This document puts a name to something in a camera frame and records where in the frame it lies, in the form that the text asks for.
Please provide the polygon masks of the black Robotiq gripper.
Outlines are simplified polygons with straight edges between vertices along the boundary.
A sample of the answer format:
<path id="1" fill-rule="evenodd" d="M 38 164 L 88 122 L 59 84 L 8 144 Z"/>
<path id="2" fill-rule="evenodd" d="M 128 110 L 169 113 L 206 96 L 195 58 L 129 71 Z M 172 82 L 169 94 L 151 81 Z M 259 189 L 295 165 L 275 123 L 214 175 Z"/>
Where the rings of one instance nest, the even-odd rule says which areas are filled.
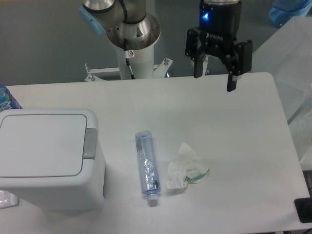
<path id="1" fill-rule="evenodd" d="M 217 45 L 228 71 L 227 92 L 231 92 L 242 75 L 252 69 L 253 42 L 236 43 L 242 1 L 201 0 L 199 8 L 199 27 L 188 29 L 185 55 L 194 62 L 194 78 L 199 78 L 206 55 L 218 56 L 211 50 Z"/>

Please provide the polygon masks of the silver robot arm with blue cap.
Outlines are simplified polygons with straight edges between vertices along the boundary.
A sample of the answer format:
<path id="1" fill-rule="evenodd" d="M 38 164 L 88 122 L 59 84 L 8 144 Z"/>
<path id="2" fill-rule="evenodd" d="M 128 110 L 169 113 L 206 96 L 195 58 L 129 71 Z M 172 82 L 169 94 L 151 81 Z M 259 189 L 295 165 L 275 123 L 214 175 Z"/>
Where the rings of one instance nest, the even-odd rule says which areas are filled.
<path id="1" fill-rule="evenodd" d="M 204 75 L 208 57 L 216 57 L 228 72 L 227 91 L 252 68 L 253 43 L 238 42 L 242 2 L 202 0 L 199 25 L 188 29 L 185 55 L 194 64 L 194 77 Z M 154 67 L 154 45 L 160 37 L 158 20 L 143 0 L 85 0 L 79 8 L 84 22 L 97 34 L 105 33 L 117 52 L 121 79 L 164 77 L 169 63 Z"/>

